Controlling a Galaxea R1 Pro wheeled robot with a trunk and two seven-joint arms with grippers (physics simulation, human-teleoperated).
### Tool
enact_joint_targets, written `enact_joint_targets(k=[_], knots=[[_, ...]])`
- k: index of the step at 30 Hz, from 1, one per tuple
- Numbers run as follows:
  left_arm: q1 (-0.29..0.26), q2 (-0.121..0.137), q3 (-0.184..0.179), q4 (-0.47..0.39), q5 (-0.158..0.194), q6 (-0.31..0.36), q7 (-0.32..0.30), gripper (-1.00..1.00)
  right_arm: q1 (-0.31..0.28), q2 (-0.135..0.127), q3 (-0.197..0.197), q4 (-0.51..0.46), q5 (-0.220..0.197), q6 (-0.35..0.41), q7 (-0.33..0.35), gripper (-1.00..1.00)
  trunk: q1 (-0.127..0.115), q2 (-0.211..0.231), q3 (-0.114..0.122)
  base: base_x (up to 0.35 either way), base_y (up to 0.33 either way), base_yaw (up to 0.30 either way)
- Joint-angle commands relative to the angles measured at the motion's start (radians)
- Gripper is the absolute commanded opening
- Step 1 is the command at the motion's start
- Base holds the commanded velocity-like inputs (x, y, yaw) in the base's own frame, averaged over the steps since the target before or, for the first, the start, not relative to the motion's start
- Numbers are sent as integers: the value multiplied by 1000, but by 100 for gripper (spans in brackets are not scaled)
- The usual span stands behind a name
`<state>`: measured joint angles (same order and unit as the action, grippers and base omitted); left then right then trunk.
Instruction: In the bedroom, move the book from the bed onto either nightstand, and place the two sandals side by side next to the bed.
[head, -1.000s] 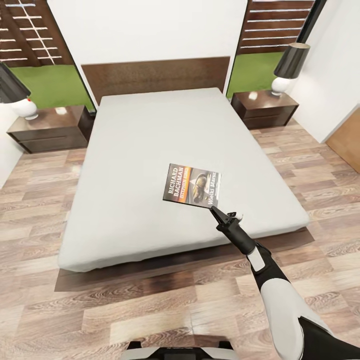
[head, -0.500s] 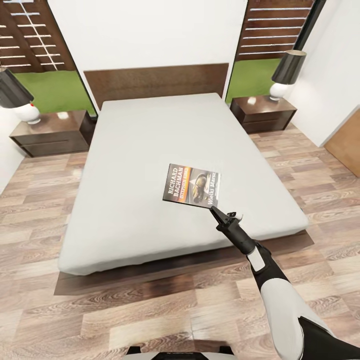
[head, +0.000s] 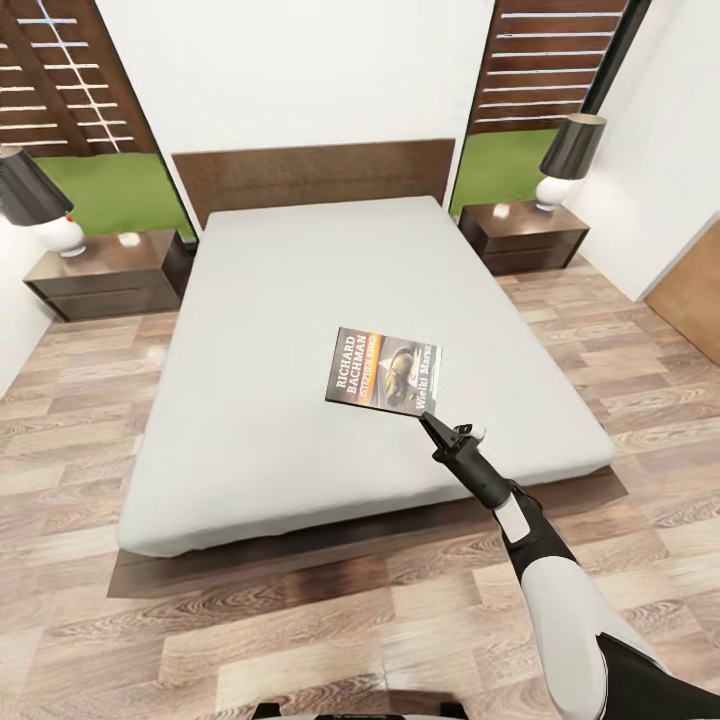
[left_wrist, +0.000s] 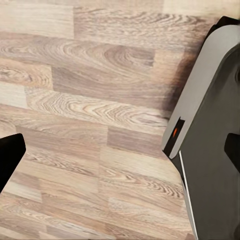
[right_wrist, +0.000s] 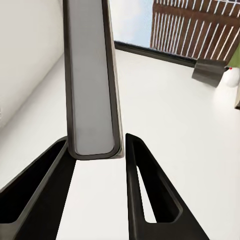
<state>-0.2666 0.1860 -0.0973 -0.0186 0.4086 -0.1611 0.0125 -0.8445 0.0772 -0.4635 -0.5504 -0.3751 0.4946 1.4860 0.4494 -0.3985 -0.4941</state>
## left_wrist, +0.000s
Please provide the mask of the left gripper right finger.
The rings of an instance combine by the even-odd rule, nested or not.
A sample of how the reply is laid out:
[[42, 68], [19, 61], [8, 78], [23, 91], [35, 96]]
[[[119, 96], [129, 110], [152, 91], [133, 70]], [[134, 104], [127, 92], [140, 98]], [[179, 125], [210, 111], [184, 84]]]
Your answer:
[[229, 133], [227, 135], [224, 151], [235, 165], [240, 173], [240, 135], [235, 133]]

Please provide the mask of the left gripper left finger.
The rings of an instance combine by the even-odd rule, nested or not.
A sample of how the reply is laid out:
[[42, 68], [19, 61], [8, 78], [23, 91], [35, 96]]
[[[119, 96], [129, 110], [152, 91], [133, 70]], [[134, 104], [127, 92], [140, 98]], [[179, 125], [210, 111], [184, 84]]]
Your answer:
[[0, 138], [0, 193], [26, 152], [21, 133]]

